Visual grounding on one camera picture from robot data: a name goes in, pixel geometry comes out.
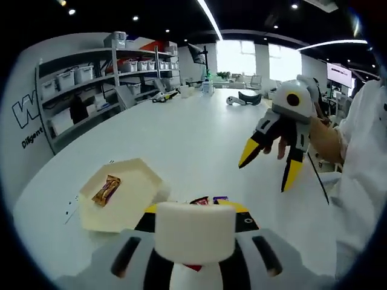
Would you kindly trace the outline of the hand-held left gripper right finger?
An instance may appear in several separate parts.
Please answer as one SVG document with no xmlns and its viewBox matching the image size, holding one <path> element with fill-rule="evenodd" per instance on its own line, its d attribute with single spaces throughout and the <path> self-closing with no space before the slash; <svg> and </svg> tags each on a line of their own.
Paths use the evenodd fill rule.
<svg viewBox="0 0 387 290">
<path fill-rule="evenodd" d="M 332 289 L 335 280 L 317 275 L 300 253 L 268 229 L 260 229 L 249 210 L 236 210 L 235 250 L 219 263 L 224 289 Z"/>
</svg>

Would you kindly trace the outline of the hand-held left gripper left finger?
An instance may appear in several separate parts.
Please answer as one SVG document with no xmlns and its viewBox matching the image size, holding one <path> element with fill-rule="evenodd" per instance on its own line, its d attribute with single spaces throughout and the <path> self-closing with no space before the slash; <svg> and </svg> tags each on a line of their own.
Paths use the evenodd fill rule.
<svg viewBox="0 0 387 290">
<path fill-rule="evenodd" d="M 174 264 L 155 251 L 157 206 L 148 207 L 133 230 L 101 246 L 77 275 L 56 280 L 59 289 L 169 289 Z"/>
</svg>

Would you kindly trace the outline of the person's right hand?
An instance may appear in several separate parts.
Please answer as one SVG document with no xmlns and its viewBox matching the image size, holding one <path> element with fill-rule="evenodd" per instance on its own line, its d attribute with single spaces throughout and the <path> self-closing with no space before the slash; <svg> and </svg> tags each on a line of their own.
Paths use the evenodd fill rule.
<svg viewBox="0 0 387 290">
<path fill-rule="evenodd" d="M 265 148 L 263 149 L 263 153 L 266 155 L 269 154 L 272 151 L 274 140 L 277 140 L 277 139 L 279 139 L 277 159 L 281 160 L 285 156 L 286 147 L 290 144 L 291 138 L 287 134 L 283 134 L 283 133 L 274 134 L 273 141 L 271 141 L 270 143 L 268 143 L 267 146 L 265 146 Z"/>
</svg>

